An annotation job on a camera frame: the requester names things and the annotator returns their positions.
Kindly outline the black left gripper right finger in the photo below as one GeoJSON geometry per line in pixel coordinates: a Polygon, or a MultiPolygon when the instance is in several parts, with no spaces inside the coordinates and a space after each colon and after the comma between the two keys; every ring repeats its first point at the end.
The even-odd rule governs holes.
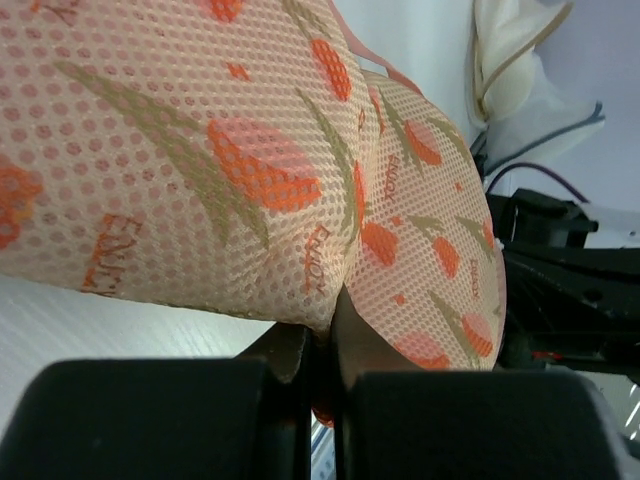
{"type": "Polygon", "coordinates": [[[423,370],[357,313],[331,327],[341,479],[635,479],[639,445],[565,370],[423,370]]]}

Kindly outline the floral mesh laundry bag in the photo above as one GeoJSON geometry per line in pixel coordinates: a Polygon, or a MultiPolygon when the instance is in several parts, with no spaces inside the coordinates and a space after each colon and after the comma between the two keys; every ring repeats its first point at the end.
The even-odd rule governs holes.
{"type": "Polygon", "coordinates": [[[505,275],[456,126],[330,1],[5,1],[1,271],[490,370],[505,275]]]}

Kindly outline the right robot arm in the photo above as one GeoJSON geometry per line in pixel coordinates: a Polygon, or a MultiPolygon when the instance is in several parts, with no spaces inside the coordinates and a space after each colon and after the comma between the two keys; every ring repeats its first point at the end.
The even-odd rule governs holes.
{"type": "Polygon", "coordinates": [[[638,249],[586,248],[601,223],[571,201],[527,189],[487,201],[507,284],[499,365],[557,365],[638,382],[638,249]]]}

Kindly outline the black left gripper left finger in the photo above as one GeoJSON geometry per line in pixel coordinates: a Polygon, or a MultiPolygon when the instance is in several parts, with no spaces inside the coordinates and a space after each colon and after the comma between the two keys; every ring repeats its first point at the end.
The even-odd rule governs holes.
{"type": "Polygon", "coordinates": [[[73,360],[26,388],[5,479],[305,479],[311,335],[277,324],[231,359],[73,360]]]}

